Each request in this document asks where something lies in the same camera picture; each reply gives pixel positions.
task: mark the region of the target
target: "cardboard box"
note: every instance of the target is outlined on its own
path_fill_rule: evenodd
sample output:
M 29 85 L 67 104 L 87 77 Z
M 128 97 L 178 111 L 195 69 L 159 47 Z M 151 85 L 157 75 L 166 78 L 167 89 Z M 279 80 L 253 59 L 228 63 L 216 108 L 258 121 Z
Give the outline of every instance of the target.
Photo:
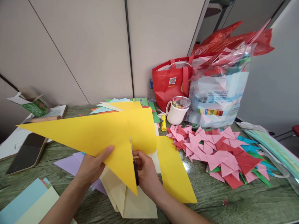
M 22 105 L 36 117 L 44 116 L 50 111 L 47 105 L 40 100 L 43 95 L 38 96 L 30 88 L 21 88 L 19 91 L 14 97 L 7 99 Z

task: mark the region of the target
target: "scissors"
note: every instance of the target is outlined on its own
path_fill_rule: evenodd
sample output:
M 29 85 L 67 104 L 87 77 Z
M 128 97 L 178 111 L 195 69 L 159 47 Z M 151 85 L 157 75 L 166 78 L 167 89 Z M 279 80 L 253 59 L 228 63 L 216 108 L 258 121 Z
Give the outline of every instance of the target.
M 130 138 L 130 141 L 131 141 L 132 156 L 133 156 L 133 145 L 132 145 L 132 139 L 131 139 L 131 138 Z M 134 161 L 134 158 L 133 158 L 133 164 L 134 164 L 134 171 L 135 171 L 136 185 L 138 186 L 138 185 L 139 185 L 139 178 L 138 178 L 137 164 L 136 164 L 136 162 Z

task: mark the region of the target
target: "wooden rolling pin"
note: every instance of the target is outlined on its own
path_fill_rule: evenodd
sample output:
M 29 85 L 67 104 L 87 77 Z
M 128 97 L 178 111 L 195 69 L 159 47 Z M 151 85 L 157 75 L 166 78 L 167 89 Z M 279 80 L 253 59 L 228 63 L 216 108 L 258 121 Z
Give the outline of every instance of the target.
M 60 115 L 53 116 L 53 117 L 46 117 L 46 118 L 29 118 L 26 119 L 23 124 L 29 124 L 29 123 L 36 123 L 36 122 L 43 122 L 43 121 L 50 121 L 50 120 L 59 120 L 62 117 Z

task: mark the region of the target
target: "water bottle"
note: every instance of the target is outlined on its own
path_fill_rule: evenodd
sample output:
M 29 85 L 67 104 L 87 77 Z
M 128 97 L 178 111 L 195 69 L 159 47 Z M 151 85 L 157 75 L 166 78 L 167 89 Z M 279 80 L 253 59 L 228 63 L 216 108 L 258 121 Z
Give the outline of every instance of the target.
M 156 102 L 152 75 L 150 75 L 150 79 L 149 79 L 149 101 L 153 103 Z

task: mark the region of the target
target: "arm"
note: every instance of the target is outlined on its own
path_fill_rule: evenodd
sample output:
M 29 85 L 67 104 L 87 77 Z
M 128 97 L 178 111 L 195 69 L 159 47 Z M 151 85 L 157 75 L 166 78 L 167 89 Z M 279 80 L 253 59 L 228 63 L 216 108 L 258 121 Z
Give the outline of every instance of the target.
M 103 161 L 111 154 L 113 146 L 108 146 L 98 157 L 85 154 L 79 171 L 63 194 L 48 211 L 40 224 L 71 223 L 90 185 L 103 172 Z
M 161 184 L 153 160 L 141 151 L 134 151 L 138 168 L 139 185 L 144 193 L 166 214 L 173 224 L 210 223 L 201 215 L 191 210 L 171 196 Z

